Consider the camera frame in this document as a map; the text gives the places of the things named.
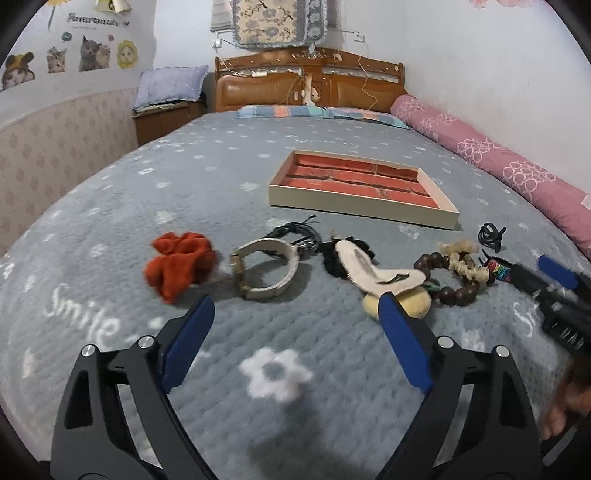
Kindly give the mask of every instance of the wooden bead bracelet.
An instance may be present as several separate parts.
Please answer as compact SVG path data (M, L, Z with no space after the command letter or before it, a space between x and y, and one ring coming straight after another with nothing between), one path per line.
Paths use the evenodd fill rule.
M470 254L467 252L462 252L459 254L460 259L464 258L465 256L469 256ZM431 255L423 254L419 257L419 259L414 263L414 268L421 270L427 280L431 279L431 269L433 268L449 268L449 256L442 255L439 252L433 252ZM463 276L462 280L464 282L464 287L458 288L454 291L451 287L443 287L439 290L431 291L431 296L434 298L439 298L440 302L445 305L459 305L464 307L469 303L476 300L476 295L478 295L478 291L480 290L480 282L478 280L470 280L467 276ZM489 277L487 285L491 285L495 281L495 277L492 275Z

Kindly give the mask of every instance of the white watch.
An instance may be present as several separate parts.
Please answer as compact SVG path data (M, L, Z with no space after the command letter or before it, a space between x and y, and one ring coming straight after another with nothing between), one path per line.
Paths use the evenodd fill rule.
M242 259L254 252L263 250L272 250L283 255L289 262L289 271L275 285L264 288L251 287L244 282L244 263ZM266 300L281 295L294 279L299 263L300 256L298 255L297 248L280 238L260 238L259 240L248 242L230 255L232 272L238 284L240 295L245 300Z

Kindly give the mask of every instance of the wooden nightstand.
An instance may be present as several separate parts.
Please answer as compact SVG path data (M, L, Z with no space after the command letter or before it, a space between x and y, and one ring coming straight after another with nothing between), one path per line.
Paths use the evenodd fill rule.
M207 113L202 102L158 105L133 116L138 145L156 140Z

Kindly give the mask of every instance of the pink long pillow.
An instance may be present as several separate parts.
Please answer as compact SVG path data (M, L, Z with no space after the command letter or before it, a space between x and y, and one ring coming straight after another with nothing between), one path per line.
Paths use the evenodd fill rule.
M591 195L412 95L398 97L391 112L518 192L591 259Z

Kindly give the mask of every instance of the gray blanket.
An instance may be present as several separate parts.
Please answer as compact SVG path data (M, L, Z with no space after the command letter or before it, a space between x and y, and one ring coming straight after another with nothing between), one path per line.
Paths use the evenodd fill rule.
M438 242L475 241L480 226L493 222L508 227L500 253L508 260L534 267L545 253L590 271L521 196L413 130L206 115L79 185L0 261L0 392L37 455L50 454L57 407L82 346L125 348L182 315L204 291L216 302L216 320L170 400L220 479L369 480L383 467L422 396L364 313L361 293L329 276L320 256L303 261L294 284L272 301L242 300L229 278L235 247L310 214L267 202L267 183L293 148L421 167L457 206L455 231L318 212L315 227L325 238L332 230L362 238L384 268L408 268ZM151 241L167 231L203 233L223 258L211 281L175 306L142 274L156 254ZM285 271L264 256L249 262L258 262L253 282L269 284ZM447 271L434 276L459 285ZM534 412L544 408L566 355L542 333L529 298L496 283L465 308L434 305L425 321L465 348L509 347ZM142 455L156 462L129 389L122 396Z

